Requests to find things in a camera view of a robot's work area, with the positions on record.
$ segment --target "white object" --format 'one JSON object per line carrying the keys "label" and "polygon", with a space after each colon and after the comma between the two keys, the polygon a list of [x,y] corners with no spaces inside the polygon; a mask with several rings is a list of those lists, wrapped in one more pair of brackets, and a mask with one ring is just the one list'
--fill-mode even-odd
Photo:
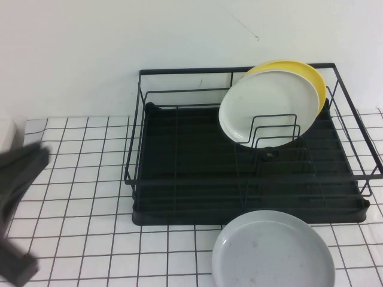
{"label": "white object", "polygon": [[213,250],[218,287],[333,287],[335,268],[322,238],[306,223],[271,210],[231,221]]}
{"label": "white object", "polygon": [[305,133],[317,117],[318,108],[318,93],[308,80],[289,71],[267,70],[244,77],[230,88],[221,102],[219,120],[233,141],[264,148],[286,144],[296,139],[293,135]]}
{"label": "white object", "polygon": [[16,126],[11,119],[0,119],[0,152],[8,151],[16,134]]}

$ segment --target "yellow plate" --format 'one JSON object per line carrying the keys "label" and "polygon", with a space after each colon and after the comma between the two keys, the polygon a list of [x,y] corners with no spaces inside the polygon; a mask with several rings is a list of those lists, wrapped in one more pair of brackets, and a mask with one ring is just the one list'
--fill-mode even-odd
{"label": "yellow plate", "polygon": [[264,70],[286,70],[294,72],[304,78],[306,78],[317,90],[319,97],[319,110],[318,114],[323,108],[324,102],[326,100],[326,85],[322,76],[315,70],[312,66],[309,66],[305,63],[292,61],[292,60],[279,60],[273,62],[267,62],[256,66],[250,69],[244,77],[251,75],[253,73],[264,71]]}

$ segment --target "black dish rack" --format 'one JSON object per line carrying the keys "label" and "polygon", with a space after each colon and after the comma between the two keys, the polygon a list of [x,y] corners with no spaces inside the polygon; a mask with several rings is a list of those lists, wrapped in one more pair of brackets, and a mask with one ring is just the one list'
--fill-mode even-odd
{"label": "black dish rack", "polygon": [[[293,141],[262,149],[234,143],[218,121],[216,94],[224,95],[252,67],[141,70],[124,174],[133,189],[133,222],[227,224],[240,214],[261,209],[287,212],[307,223],[364,221],[370,205],[365,197],[372,195],[370,180],[383,178],[382,163],[335,64],[310,65],[332,71],[335,79],[334,88],[327,87],[323,110],[303,135],[296,115],[270,115],[291,118]],[[161,88],[167,75],[176,78],[175,89]],[[198,88],[177,80],[196,76],[201,78]],[[201,87],[204,78],[207,88]],[[213,78],[220,86],[211,86]],[[215,102],[209,102],[210,94]],[[176,104],[163,104],[165,98]],[[356,128],[348,128],[350,120]],[[352,137],[357,133],[368,155],[355,147]],[[257,147],[255,135],[256,130],[248,142]],[[365,168],[362,156],[370,157],[375,168]],[[359,170],[351,168],[351,157]]]}

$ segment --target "stacked plates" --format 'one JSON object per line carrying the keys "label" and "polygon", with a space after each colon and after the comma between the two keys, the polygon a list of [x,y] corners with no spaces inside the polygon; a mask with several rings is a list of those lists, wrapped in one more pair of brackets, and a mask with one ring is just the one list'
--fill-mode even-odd
{"label": "stacked plates", "polygon": [[291,60],[249,70],[225,95],[219,120],[231,140],[251,148],[287,144],[322,110],[326,86],[313,67]]}

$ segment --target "countertop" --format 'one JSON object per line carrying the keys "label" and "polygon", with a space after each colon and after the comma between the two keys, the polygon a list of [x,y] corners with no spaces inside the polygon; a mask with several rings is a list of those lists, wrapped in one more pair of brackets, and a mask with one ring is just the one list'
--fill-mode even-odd
{"label": "countertop", "polygon": [[[361,117],[383,154],[380,110]],[[132,190],[123,182],[129,135],[129,117],[27,122],[25,144],[42,141],[51,149],[50,164],[27,191],[7,234],[39,258],[39,272],[27,286],[215,286],[211,255],[223,226],[132,223]],[[383,180],[372,185],[366,221],[312,226],[333,255],[336,287],[382,286]]]}

